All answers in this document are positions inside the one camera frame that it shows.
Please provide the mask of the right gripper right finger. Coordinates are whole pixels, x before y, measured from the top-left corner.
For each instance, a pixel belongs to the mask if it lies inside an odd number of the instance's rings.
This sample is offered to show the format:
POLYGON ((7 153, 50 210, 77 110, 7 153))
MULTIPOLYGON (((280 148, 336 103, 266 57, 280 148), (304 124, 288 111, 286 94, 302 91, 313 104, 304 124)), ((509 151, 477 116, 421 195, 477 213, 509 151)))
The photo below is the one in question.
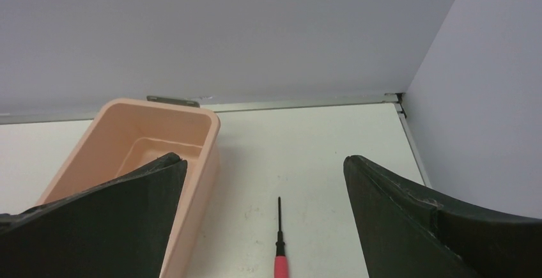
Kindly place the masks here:
POLYGON ((370 277, 540 277, 541 220, 460 201, 352 155, 343 173, 370 277))

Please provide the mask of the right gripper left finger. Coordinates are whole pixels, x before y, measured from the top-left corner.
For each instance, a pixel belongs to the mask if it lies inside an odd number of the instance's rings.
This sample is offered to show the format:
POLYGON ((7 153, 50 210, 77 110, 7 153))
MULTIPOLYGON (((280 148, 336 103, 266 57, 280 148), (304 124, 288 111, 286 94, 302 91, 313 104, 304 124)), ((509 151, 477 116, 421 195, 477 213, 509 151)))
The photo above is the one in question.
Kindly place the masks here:
POLYGON ((117 179, 1 215, 2 277, 158 277, 188 163, 165 154, 117 179))

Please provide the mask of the red handled screwdriver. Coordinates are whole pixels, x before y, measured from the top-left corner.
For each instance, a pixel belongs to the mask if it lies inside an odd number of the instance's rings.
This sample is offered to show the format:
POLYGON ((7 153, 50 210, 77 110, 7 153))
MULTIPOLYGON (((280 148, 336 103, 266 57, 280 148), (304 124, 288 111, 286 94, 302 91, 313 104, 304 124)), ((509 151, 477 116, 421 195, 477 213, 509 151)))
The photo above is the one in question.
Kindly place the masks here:
POLYGON ((281 198, 277 198, 277 241, 275 243, 274 278, 289 278, 288 259, 286 257, 286 244, 283 235, 281 198))

